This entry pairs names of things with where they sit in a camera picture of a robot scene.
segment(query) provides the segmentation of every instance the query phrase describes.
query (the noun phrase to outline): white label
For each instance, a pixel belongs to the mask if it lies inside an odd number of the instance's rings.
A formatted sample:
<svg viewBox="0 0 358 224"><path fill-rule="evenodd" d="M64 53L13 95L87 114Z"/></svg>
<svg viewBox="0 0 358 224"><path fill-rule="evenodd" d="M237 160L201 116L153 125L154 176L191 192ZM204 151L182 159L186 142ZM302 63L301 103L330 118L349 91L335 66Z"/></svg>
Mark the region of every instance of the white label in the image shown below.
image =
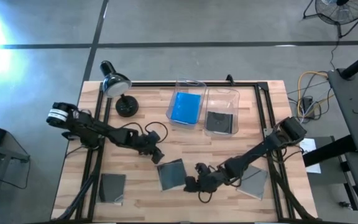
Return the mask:
<svg viewBox="0 0 358 224"><path fill-rule="evenodd" d="M49 113L56 113L56 114L60 114L60 115L63 115L65 117L68 116L68 113L62 111L62 110L59 110L59 109L50 109Z"/></svg>
<svg viewBox="0 0 358 224"><path fill-rule="evenodd" d="M304 138L299 143L299 146L303 150L305 150L305 153L303 155L305 155L308 152L316 150L316 143L315 143L314 139ZM321 173L320 164L315 164L315 165L311 165L311 166L306 167L306 172L320 174Z"/></svg>
<svg viewBox="0 0 358 224"><path fill-rule="evenodd" d="M67 118L65 116L62 116L60 114L55 114L55 113L49 113L48 114L48 117L53 117L53 118L57 118L57 119L60 119L62 121L66 121Z"/></svg>

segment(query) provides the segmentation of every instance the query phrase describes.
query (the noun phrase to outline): blue object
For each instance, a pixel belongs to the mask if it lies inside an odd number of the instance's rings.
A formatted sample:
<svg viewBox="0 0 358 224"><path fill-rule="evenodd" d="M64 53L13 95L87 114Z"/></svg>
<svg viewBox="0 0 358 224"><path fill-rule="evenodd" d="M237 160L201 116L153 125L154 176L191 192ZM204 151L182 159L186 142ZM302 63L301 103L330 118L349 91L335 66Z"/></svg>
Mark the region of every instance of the blue object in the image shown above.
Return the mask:
<svg viewBox="0 0 358 224"><path fill-rule="evenodd" d="M177 93L171 119L187 124L196 124L200 110L201 95Z"/></svg>

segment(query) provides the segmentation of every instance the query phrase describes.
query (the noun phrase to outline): plastic container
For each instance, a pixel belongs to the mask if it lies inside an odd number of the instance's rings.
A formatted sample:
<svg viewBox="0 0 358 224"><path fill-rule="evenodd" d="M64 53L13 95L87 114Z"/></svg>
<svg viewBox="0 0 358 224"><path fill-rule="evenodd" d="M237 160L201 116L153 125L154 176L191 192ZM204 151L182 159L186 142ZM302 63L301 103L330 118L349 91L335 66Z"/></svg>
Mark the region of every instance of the plastic container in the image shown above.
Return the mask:
<svg viewBox="0 0 358 224"><path fill-rule="evenodd" d="M239 131L240 93L228 88L208 90L204 129L207 135L230 137Z"/></svg>
<svg viewBox="0 0 358 224"><path fill-rule="evenodd" d="M194 128L203 108L206 85L203 82L178 78L166 112L171 124Z"/></svg>

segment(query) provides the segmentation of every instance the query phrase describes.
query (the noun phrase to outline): fan guard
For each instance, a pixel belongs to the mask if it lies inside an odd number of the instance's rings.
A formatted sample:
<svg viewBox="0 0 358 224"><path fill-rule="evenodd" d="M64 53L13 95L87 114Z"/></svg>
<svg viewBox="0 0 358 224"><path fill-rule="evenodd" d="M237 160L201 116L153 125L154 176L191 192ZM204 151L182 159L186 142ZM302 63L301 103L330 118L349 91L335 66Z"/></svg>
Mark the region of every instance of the fan guard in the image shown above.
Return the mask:
<svg viewBox="0 0 358 224"><path fill-rule="evenodd" d="M328 24L348 24L358 20L358 0L316 0L317 16Z"/></svg>

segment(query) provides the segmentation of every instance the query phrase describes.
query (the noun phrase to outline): table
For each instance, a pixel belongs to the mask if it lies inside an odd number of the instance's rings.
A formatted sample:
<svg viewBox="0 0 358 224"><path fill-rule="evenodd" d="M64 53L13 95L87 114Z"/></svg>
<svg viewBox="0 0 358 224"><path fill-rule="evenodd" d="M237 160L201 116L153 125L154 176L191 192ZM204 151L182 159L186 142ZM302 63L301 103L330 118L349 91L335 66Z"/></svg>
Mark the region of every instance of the table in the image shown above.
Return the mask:
<svg viewBox="0 0 358 224"><path fill-rule="evenodd" d="M99 84L100 82L84 82L78 103L79 108L94 113ZM291 116L284 82L269 81L268 87L276 120L280 121ZM204 134L204 110L201 112L200 121L194 130L183 130L171 126L165 112L173 93L172 87L132 87L126 95L134 96L138 100L137 114L131 118L120 117L114 109L116 99L113 99L109 124L119 127L126 123L138 122L144 127L152 121L164 123L167 125L169 135L164 142L157 145L165 154L160 163L182 158L186 173L196 176L194 167L197 162L216 166L229 157L245 153L262 141L255 91L247 87L233 88L241 94L239 132L230 139L209 137ZM100 118L103 117L103 114L104 108L101 110ZM267 113L265 113L265 119L269 120ZM164 129L157 125L150 126L149 129L156 130L161 136L165 133ZM68 151L79 145L79 141L71 142ZM296 150L298 149L295 147L288 148L287 154ZM85 158L86 150L84 149L70 154L70 157L65 159L52 218L61 215L78 193ZM268 170L267 160L264 158L256 160L252 165ZM301 154L296 154L287 160L285 167L291 191L302 206L311 215L317 217ZM266 181L263 200L257 200L236 191L233 187L223 185L213 194L210 203L204 204L198 200L197 194L186 193L183 188L161 192L157 170L150 157L141 157L136 151L116 147L108 141L104 147L101 173L126 175L124 202L123 206L97 202L93 216L95 222L277 221L270 179ZM282 192L280 192L280 198L284 213L286 213ZM84 210L88 209L88 200L89 197L86 197Z"/></svg>

